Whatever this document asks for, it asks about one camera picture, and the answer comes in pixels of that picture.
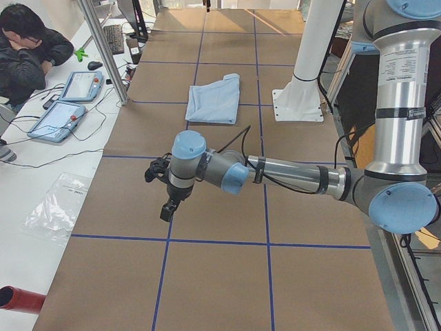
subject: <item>white table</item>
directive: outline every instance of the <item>white table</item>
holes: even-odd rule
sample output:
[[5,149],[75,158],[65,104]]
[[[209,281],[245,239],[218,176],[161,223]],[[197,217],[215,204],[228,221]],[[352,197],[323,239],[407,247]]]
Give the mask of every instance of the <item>white table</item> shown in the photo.
[[[110,19],[106,24],[122,22],[124,20]],[[90,31],[87,24],[84,23],[72,39],[75,49],[80,48],[88,36],[90,36]],[[89,61],[100,60],[93,41],[85,51],[89,57],[84,58],[83,62],[79,63],[76,56],[73,55],[62,66],[53,68],[46,77],[47,87],[51,88],[58,83],[65,83],[71,71],[87,70]],[[125,54],[115,55],[114,59],[117,67],[125,64],[125,60],[131,62],[127,46],[125,46]],[[98,70],[103,72],[105,79],[108,78],[104,67]],[[125,66],[121,68],[120,72],[124,71]],[[92,108],[102,98],[105,91],[111,87],[111,85],[104,84],[94,103],[86,104],[86,108]],[[37,98],[26,103],[19,116],[41,116],[44,112],[42,105],[45,100]],[[70,136],[59,145],[40,141],[26,141],[11,145],[11,149],[17,154],[15,163],[37,166],[70,153],[103,148],[118,116],[119,106],[118,97],[112,91],[99,106],[99,110],[107,116],[103,127],[85,141],[78,141]],[[102,114],[96,110],[90,111],[78,125],[75,135],[79,138],[88,136],[99,127],[102,120]],[[16,123],[23,130],[29,130],[35,122],[17,121]],[[18,128],[10,126],[3,138],[8,143],[12,143],[26,140],[27,136]],[[25,235],[20,231],[20,227],[26,216],[42,200],[60,174],[69,172],[92,178],[101,155],[102,152],[85,153],[68,157],[39,169],[0,164],[0,287],[11,285],[42,294],[48,292],[65,247]],[[31,330],[36,320],[37,315],[0,310],[0,330]]]

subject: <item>computer mouse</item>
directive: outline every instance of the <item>computer mouse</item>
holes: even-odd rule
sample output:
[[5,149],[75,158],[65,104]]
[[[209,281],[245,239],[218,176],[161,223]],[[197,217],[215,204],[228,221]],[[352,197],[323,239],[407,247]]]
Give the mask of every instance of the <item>computer mouse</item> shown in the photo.
[[101,63],[101,62],[98,62],[98,61],[91,61],[91,62],[89,62],[89,64],[88,64],[88,69],[89,70],[96,70],[96,69],[98,69],[98,68],[100,68],[100,67],[102,67],[103,66],[103,64]]

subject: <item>clear plastic bag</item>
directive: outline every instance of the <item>clear plastic bag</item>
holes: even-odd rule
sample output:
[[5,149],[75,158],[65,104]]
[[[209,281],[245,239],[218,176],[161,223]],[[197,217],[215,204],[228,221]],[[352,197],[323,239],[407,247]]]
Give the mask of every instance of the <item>clear plastic bag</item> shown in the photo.
[[26,217],[21,230],[65,245],[88,193],[91,178],[63,173]]

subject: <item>white robotic arm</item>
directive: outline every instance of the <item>white robotic arm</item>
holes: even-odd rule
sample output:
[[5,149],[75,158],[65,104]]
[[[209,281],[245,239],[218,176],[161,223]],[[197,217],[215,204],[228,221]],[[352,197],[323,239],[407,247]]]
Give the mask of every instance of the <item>white robotic arm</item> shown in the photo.
[[412,233],[430,223],[438,201],[419,164],[429,48],[441,35],[439,0],[356,2],[353,39],[380,51],[375,157],[366,169],[329,169],[238,152],[217,153],[197,132],[176,136],[172,153],[152,162],[146,181],[167,184],[161,218],[170,221],[198,179],[238,193],[247,179],[307,194],[330,194],[357,206],[381,228]]

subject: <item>towel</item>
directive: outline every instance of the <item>towel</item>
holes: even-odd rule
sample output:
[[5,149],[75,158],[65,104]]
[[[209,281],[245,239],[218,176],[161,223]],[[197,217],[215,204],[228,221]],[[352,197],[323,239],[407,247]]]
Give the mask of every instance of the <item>towel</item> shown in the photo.
[[185,119],[191,122],[235,124],[239,79],[238,74],[226,74],[222,81],[190,86]]

